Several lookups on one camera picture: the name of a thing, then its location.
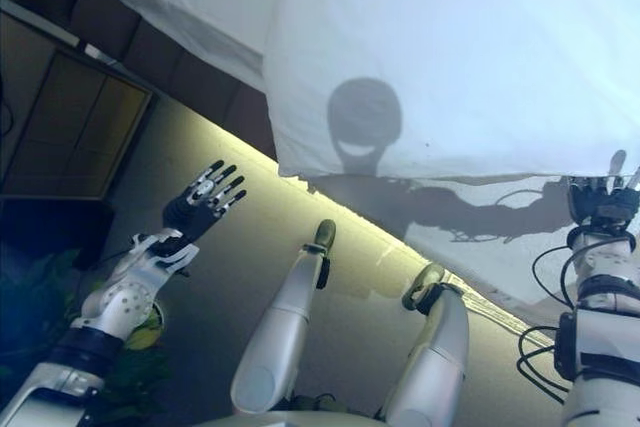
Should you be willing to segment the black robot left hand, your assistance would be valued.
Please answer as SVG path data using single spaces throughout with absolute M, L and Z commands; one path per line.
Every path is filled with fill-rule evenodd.
M 162 225 L 194 243 L 247 194 L 235 164 L 215 161 L 163 209 Z

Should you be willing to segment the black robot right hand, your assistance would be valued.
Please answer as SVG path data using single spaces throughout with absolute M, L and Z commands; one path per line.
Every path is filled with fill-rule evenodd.
M 639 211 L 639 169 L 624 177 L 626 157 L 625 150 L 616 151 L 607 176 L 569 178 L 569 211 L 577 225 L 626 228 L 635 218 Z

